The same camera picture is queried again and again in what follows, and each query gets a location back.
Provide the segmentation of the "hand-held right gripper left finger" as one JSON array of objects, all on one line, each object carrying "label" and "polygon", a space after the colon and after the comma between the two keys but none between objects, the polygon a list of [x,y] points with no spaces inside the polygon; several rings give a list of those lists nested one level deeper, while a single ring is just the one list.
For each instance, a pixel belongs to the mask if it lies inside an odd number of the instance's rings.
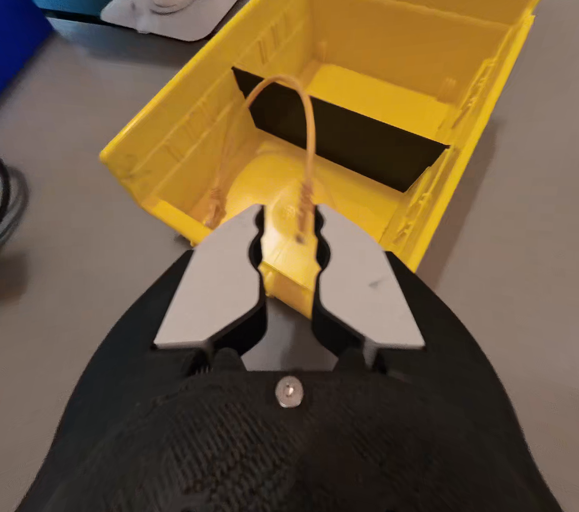
[{"label": "hand-held right gripper left finger", "polygon": [[261,239],[264,206],[254,204],[214,230],[191,259],[153,341],[161,350],[225,348],[242,356],[267,330]]}]

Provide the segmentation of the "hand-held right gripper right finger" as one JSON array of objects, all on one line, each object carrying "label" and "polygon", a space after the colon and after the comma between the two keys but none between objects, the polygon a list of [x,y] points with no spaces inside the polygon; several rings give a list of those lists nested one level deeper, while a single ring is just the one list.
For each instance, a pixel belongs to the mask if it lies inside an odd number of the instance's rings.
[{"label": "hand-held right gripper right finger", "polygon": [[355,349],[420,350],[425,342],[386,252],[372,236],[326,204],[315,208],[312,331],[339,357]]}]

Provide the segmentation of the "yellow plastic bin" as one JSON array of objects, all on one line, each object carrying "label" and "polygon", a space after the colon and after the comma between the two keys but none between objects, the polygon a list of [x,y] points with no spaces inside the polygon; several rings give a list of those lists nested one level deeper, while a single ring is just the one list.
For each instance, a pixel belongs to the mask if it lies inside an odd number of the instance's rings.
[{"label": "yellow plastic bin", "polygon": [[288,75],[310,97],[450,148],[406,192],[316,154],[312,202],[415,271],[540,0],[250,0],[105,146],[103,164],[193,246],[265,206],[266,294],[311,316],[316,240],[296,241],[306,148],[259,130],[245,98]]}]

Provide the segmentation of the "blue plastic bin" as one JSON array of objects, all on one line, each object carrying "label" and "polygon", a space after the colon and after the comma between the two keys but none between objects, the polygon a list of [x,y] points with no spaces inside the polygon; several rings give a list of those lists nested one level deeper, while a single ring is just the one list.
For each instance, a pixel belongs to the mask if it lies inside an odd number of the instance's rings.
[{"label": "blue plastic bin", "polygon": [[1,0],[1,93],[52,35],[33,0]]}]

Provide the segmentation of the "grey desk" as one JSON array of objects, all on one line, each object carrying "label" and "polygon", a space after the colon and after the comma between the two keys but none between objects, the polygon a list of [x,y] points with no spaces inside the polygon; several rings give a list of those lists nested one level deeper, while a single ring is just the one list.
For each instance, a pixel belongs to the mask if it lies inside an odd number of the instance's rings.
[{"label": "grey desk", "polygon": [[[198,46],[54,20],[1,98],[30,189],[1,250],[1,511],[34,480],[98,345],[184,244],[100,150]],[[542,0],[417,274],[494,365],[562,508],[578,511],[578,0]]]}]

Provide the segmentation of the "black bin divider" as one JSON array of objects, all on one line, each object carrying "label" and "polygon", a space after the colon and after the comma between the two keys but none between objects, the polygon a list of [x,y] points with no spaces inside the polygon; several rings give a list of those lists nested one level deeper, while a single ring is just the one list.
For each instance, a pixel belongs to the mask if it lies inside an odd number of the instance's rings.
[{"label": "black bin divider", "polygon": [[[311,97],[316,154],[396,191],[406,192],[450,146]],[[306,119],[289,86],[265,87],[250,107],[255,126],[306,148]]]}]

